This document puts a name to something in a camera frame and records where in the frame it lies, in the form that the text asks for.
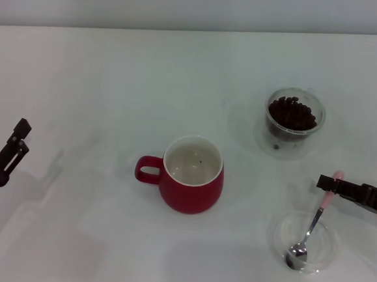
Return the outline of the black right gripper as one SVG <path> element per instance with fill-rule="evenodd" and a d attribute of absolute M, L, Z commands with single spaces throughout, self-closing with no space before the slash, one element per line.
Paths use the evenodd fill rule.
<path fill-rule="evenodd" d="M 339 195 L 344 199 L 360 200 L 360 205 L 377 213 L 377 187 L 369 184 L 357 185 L 342 179 L 321 175 L 317 188 Z"/>

